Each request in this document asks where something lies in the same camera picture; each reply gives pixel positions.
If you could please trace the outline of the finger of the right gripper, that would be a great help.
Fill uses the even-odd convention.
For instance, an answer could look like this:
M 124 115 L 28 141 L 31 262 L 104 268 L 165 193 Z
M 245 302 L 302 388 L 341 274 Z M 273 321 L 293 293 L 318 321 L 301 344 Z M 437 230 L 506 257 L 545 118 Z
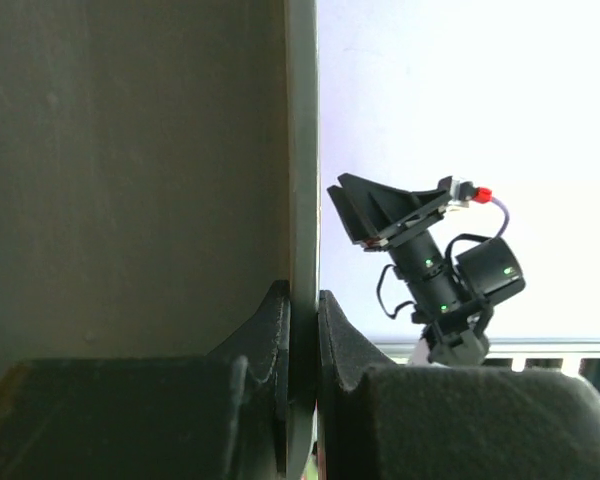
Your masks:
M 353 244 L 372 245 L 379 242 L 379 209 L 370 184 L 333 185 L 327 192 Z
M 445 189 L 405 191 L 362 177 L 345 173 L 338 177 L 337 186 L 370 184 L 379 209 L 379 235 L 392 235 L 407 222 L 417 222 L 435 209 L 447 206 L 450 196 Z

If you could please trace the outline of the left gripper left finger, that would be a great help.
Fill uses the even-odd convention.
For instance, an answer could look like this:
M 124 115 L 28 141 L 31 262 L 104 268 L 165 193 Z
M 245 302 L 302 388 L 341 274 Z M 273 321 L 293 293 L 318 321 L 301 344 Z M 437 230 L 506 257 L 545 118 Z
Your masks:
M 289 285 L 204 356 L 37 359 L 0 381 L 0 479 L 282 479 Z

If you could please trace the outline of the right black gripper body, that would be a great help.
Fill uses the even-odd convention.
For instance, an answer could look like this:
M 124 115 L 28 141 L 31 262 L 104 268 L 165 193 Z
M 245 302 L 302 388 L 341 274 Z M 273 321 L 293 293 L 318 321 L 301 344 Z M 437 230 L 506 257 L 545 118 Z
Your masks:
M 447 208 L 445 206 L 435 209 L 432 213 L 417 222 L 407 222 L 397 229 L 397 231 L 388 236 L 379 239 L 371 239 L 364 242 L 365 251 L 388 251 L 397 248 L 427 231 L 431 226 L 443 220 Z

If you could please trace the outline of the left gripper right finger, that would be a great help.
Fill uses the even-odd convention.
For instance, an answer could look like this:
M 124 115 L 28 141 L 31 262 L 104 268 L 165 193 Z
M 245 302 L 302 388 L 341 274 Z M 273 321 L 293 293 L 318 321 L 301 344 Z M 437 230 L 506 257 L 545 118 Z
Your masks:
M 405 366 L 318 313 L 324 479 L 600 480 L 600 394 L 549 370 Z

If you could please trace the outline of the dark grey plastic tub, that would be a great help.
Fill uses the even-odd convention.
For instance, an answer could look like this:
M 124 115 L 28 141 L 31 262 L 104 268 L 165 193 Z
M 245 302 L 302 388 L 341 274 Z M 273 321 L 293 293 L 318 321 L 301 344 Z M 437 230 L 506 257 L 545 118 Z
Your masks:
M 204 356 L 289 285 L 287 463 L 311 451 L 312 1 L 0 1 L 0 381 Z

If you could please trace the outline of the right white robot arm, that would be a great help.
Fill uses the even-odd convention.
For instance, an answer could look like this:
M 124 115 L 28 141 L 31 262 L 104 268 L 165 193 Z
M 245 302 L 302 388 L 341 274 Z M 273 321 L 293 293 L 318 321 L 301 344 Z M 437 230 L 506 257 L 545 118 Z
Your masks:
M 453 209 L 505 205 L 491 190 L 454 176 L 433 190 L 406 191 L 343 174 L 327 192 L 350 241 L 367 252 L 387 253 L 392 261 L 384 272 L 393 272 L 411 294 L 384 312 L 394 319 L 411 307 L 412 323 L 422 326 L 411 364 L 482 364 L 496 306 L 526 286 L 522 268 L 502 231 L 463 233 L 440 249 L 430 229 Z

